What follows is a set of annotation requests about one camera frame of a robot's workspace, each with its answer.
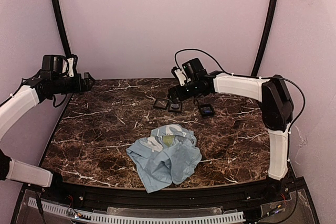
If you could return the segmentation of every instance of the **white perforated rail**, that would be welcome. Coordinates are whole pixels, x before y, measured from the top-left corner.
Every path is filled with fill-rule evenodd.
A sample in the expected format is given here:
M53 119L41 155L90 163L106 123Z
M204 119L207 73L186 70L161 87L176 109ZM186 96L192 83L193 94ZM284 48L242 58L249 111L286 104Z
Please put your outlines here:
M36 208L36 199L29 198L28 206ZM54 215L70 218L67 215L68 207L60 206L57 204L42 201L42 207L44 212L49 212ZM237 212L233 214L195 217L195 218L135 218L124 217L114 215L97 214L94 212L86 212L76 210L84 217L90 220L80 219L82 222L97 223L97 224L234 224L244 222L243 212Z

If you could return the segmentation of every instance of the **brown marble surface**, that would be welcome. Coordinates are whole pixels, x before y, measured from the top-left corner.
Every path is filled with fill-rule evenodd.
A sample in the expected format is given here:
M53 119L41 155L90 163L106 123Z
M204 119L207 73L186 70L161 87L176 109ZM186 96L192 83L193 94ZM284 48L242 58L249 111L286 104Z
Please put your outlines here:
M210 94L216 115L202 118L193 99L182 113L153 108L173 79L101 80L92 91L74 94L47 150L42 167L69 183L143 188L126 148L171 123L193 130L202 161L195 174L172 188L214 186L263 179L269 166L269 140L255 101Z

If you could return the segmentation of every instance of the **black metal beam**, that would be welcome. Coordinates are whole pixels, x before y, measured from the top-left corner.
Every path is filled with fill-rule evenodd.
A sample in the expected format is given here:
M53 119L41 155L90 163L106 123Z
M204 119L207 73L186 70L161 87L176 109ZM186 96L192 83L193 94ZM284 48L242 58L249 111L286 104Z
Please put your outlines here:
M267 11L267 16L266 16L264 31L262 32L262 37L261 37L261 41L260 41L257 57L256 57L256 60L254 62L254 66L253 66L253 70L252 70L251 76L257 76L259 68L260 68L260 65L261 65L261 61L263 60L262 58L264 56L264 52L265 52L265 49L266 49L269 32L271 30L271 26L272 26L272 21L273 21L273 16L274 16L276 4L277 4L277 0L269 0L269 5L268 5L268 11Z
M62 12L61 12L61 8L60 8L60 5L59 5L59 0L51 0L51 2L52 2L52 6L54 8L55 19L56 19L56 23L57 23L57 27L58 27L59 36L60 36L61 41L62 41L65 56L67 58L70 58L71 57L71 50L70 50L70 46L69 46L67 33L65 31L65 27L64 27L64 23L63 23Z

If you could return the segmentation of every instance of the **pink wall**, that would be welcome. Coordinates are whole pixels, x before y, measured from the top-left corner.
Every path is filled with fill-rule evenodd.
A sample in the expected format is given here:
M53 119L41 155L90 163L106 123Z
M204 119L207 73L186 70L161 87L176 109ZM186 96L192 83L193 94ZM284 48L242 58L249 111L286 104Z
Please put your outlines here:
M174 53L196 47L250 73L269 0L61 0L79 69L96 78L171 77ZM200 54L188 54L180 62ZM209 70L217 69L200 56Z
M50 0L0 0L0 101L34 75L44 54L63 54ZM27 113L0 142L8 156L38 165L60 109L46 101ZM0 181L0 223L12 217L21 184Z
M293 128L291 161L304 176L321 223L335 223L336 202L336 0L278 0L261 65L261 74L280 73L294 80L307 96L307 109ZM295 101L300 95L292 89Z

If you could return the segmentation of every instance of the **blue cloth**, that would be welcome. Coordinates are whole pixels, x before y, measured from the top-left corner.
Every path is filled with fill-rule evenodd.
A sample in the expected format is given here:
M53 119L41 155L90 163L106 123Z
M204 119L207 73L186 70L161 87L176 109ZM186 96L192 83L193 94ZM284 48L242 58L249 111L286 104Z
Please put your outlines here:
M169 124L152 130L150 137L141 138L126 149L147 193L171 183L178 185L195 172L202 158L196 142L193 131Z

